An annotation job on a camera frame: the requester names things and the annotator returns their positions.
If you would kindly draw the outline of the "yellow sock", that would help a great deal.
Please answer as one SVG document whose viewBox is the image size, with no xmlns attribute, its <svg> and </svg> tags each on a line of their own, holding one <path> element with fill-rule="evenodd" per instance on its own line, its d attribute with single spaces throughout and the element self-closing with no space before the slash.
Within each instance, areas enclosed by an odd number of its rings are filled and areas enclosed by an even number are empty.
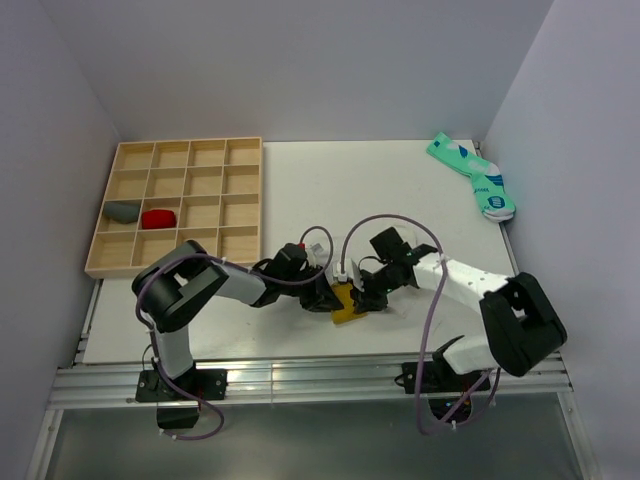
<svg viewBox="0 0 640 480">
<path fill-rule="evenodd" d="M 355 301 L 352 298 L 355 287 L 352 283 L 334 283 L 331 289 L 342 304 L 340 309 L 331 311 L 331 320 L 334 325 L 340 326 L 367 316 L 367 313 L 356 312 Z"/>
</svg>

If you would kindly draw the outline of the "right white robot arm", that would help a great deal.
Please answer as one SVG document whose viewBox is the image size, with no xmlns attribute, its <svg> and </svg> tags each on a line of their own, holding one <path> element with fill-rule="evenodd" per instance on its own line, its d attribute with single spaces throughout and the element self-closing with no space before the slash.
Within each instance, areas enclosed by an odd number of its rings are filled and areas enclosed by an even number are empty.
<svg viewBox="0 0 640 480">
<path fill-rule="evenodd" d="M 502 369 L 522 377 L 567 341 L 567 331 L 538 280 L 506 276 L 447 259 L 428 244 L 411 247 L 390 227 L 370 241 L 382 267 L 360 270 L 350 293 L 354 312 L 384 310 L 401 287 L 431 290 L 475 311 L 478 333 L 462 333 L 432 353 L 427 366 L 435 383 L 452 390 L 469 373 Z"/>
</svg>

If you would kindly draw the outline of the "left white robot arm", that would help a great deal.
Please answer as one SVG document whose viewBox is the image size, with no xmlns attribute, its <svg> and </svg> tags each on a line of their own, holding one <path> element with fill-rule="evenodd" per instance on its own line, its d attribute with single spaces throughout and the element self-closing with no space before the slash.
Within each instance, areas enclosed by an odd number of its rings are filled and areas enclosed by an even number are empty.
<svg viewBox="0 0 640 480">
<path fill-rule="evenodd" d="M 151 330 L 162 370 L 159 388 L 172 399 L 183 399 L 194 389 L 189 323 L 214 297 L 262 308 L 288 296 L 316 313 L 342 307 L 325 269 L 310 262 L 302 245 L 293 243 L 247 270 L 212 259 L 197 241 L 188 240 L 139 273 L 131 289 L 137 298 L 136 314 Z"/>
</svg>

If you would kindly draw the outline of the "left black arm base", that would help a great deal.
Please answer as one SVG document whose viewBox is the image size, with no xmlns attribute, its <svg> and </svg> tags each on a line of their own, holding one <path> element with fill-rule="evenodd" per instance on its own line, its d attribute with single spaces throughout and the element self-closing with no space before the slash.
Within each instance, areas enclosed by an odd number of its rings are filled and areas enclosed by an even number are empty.
<svg viewBox="0 0 640 480">
<path fill-rule="evenodd" d="M 181 377 L 174 379 L 173 383 L 181 390 L 202 400 L 220 401 L 226 395 L 227 370 L 192 368 Z M 202 410 L 199 404 L 191 407 L 162 407 L 162 404 L 187 400 L 189 397 L 169 386 L 156 367 L 140 373 L 135 402 L 158 404 L 156 421 L 161 429 L 180 431 L 191 429 L 196 425 Z"/>
</svg>

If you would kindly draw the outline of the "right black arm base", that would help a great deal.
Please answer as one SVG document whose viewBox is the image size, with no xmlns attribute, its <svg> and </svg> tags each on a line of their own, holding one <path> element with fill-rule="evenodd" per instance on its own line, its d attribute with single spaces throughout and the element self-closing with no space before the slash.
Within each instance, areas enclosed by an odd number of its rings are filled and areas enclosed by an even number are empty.
<svg viewBox="0 0 640 480">
<path fill-rule="evenodd" d="M 412 395 L 415 390 L 416 373 L 416 362 L 404 362 L 401 364 L 400 374 L 394 378 L 394 383 L 403 388 L 405 394 Z M 420 391 L 423 394 L 448 394 L 448 397 L 428 401 L 431 413 L 436 419 L 441 420 L 481 375 L 481 371 L 458 375 L 443 361 L 427 361 L 423 367 Z"/>
</svg>

